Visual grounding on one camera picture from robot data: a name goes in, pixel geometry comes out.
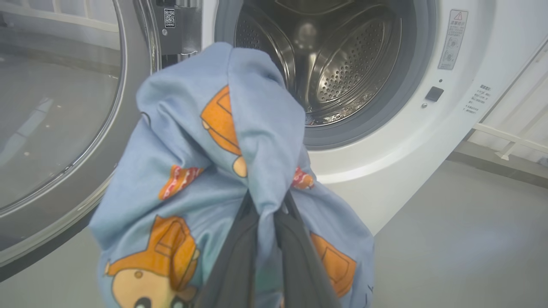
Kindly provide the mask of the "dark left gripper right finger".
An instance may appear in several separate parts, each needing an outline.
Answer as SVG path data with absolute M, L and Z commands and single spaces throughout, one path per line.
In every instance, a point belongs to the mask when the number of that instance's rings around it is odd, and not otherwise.
M 274 213 L 274 224 L 282 253 L 284 306 L 340 308 L 291 193 L 286 193 L 280 209 Z

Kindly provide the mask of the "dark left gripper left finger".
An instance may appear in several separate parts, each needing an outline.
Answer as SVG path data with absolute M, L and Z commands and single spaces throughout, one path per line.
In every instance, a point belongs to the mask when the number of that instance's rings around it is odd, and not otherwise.
M 259 214 L 246 193 L 196 308 L 253 308 Z

